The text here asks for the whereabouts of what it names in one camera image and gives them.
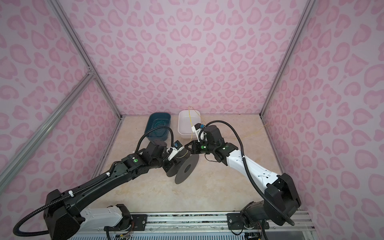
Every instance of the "robotic arm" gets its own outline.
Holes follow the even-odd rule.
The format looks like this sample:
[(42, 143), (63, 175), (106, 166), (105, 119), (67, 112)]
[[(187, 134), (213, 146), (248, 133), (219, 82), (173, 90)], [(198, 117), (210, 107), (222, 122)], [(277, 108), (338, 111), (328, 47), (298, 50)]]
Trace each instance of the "robotic arm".
[[(152, 168), (162, 167), (167, 176), (172, 177), (193, 154), (213, 154), (218, 162), (252, 179), (252, 185), (264, 201), (251, 202), (241, 210), (245, 227), (253, 227), (257, 221), (265, 219), (271, 219), (278, 225), (283, 225), (290, 220), (289, 217), (296, 212), (301, 201), (288, 174), (277, 175), (246, 157), (242, 154), (241, 140), (238, 138), (241, 146), (239, 150), (232, 143), (224, 141), (220, 130), (215, 125), (197, 124), (192, 127), (192, 130), (198, 140), (193, 140), (185, 146), (176, 141), (167, 149), (164, 141), (151, 141), (145, 149), (112, 163), (107, 172), (85, 184), (62, 193), (58, 189), (50, 192), (46, 198), (46, 205), (21, 219), (15, 225), (13, 233), (22, 237), (49, 233), (52, 240), (66, 240), (79, 230), (110, 226), (112, 231), (116, 231), (133, 227), (131, 214), (123, 204), (106, 209), (86, 209), (86, 207), (115, 187), (148, 173)], [(48, 231), (26, 233), (19, 230), (24, 222), (41, 211), (44, 211), (43, 217)]]

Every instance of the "white plastic bin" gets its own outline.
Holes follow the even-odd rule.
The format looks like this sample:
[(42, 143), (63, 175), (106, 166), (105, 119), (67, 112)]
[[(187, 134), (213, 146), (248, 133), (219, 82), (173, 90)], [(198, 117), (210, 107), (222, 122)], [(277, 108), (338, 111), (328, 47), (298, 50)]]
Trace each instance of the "white plastic bin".
[(191, 138), (192, 134), (192, 125), (194, 126), (196, 123), (201, 123), (200, 112), (197, 110), (183, 110), (179, 113), (179, 124), (177, 126), (177, 131), (179, 132), (182, 138)]

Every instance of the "pink wall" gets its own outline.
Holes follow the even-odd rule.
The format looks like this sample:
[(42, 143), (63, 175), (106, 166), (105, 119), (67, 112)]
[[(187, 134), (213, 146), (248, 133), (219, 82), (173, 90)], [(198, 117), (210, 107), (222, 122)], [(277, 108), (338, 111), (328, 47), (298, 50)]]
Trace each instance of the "pink wall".
[[(88, 181), (116, 123), (100, 89), (91, 82), (0, 196), (0, 238), (14, 237), (13, 226), (44, 205), (50, 191), (64, 191)], [(29, 220), (23, 229), (46, 230), (42, 216)]]
[(306, 0), (63, 0), (123, 114), (258, 113)]
[(320, 1), (267, 122), (321, 239), (383, 239), (384, 1)]
[(85, 71), (44, 0), (0, 3), (0, 173)]

